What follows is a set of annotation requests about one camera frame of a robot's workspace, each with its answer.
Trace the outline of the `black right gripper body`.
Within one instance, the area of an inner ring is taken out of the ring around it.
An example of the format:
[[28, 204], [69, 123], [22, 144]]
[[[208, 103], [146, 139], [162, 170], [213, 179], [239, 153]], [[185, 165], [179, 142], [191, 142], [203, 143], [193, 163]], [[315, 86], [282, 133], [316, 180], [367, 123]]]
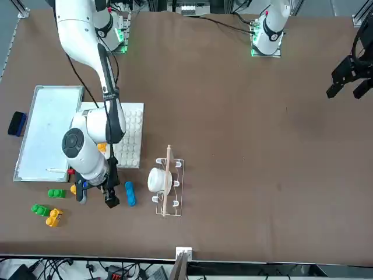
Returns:
[[115, 157], [110, 157], [108, 160], [108, 178], [107, 178], [107, 190], [109, 192], [114, 191], [114, 187], [120, 184], [120, 180], [118, 177], [118, 170], [117, 170], [117, 164], [118, 161]]

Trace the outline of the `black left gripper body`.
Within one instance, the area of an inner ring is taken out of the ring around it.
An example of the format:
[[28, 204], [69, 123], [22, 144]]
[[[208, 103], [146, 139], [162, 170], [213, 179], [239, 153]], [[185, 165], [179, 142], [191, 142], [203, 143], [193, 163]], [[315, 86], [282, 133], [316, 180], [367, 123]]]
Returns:
[[[356, 46], [360, 43], [362, 56], [356, 54]], [[372, 67], [372, 20], [364, 20], [354, 38], [354, 72], [357, 76], [365, 76]]]

